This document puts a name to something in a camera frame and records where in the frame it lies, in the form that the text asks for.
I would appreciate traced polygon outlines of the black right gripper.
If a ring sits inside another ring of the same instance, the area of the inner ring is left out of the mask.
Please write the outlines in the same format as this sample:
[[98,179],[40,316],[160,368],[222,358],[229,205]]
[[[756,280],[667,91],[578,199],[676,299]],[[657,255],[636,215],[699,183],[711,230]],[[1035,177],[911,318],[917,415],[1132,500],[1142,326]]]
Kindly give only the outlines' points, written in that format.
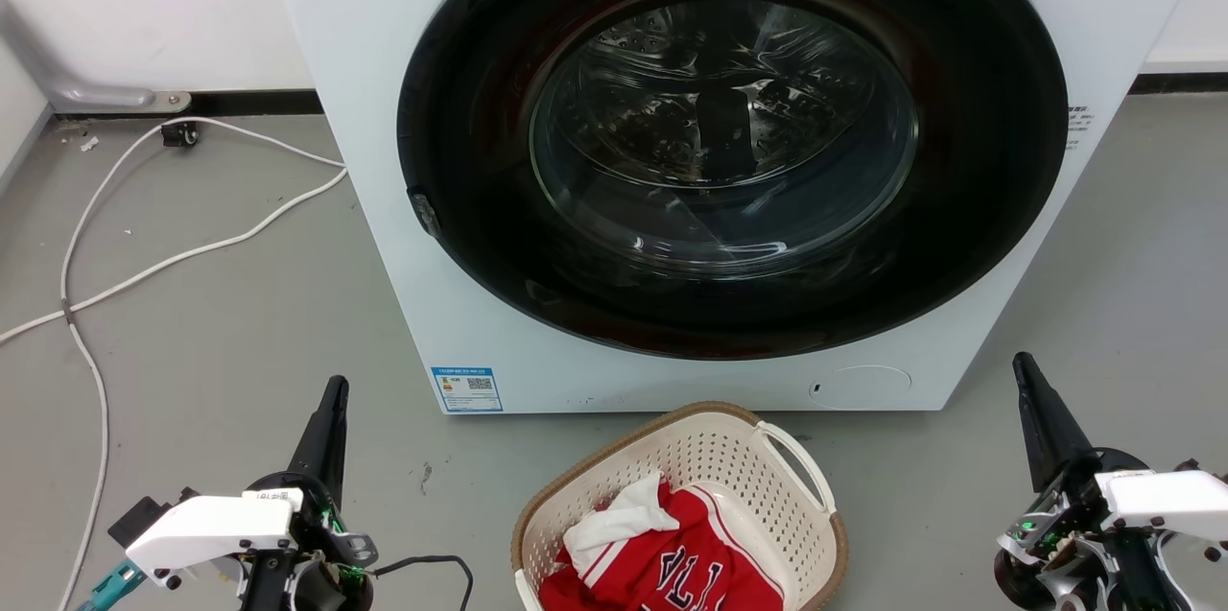
[[1097,478],[1140,476],[1144,463],[1094,449],[1027,350],[1012,371],[1036,499],[997,540],[993,577],[1005,598],[1023,610],[1192,610],[1164,562],[1175,532],[1159,521],[1105,521]]

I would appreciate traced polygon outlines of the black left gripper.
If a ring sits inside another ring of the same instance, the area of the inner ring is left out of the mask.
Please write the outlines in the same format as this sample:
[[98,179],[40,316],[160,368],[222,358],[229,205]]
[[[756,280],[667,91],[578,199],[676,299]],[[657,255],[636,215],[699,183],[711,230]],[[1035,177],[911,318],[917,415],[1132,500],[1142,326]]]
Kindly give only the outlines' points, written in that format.
[[330,375],[295,447],[289,471],[251,483],[255,496],[301,493],[289,531],[265,545],[242,544],[242,610],[368,610],[373,584],[366,567],[378,559],[368,535],[343,523],[343,466],[349,380]]

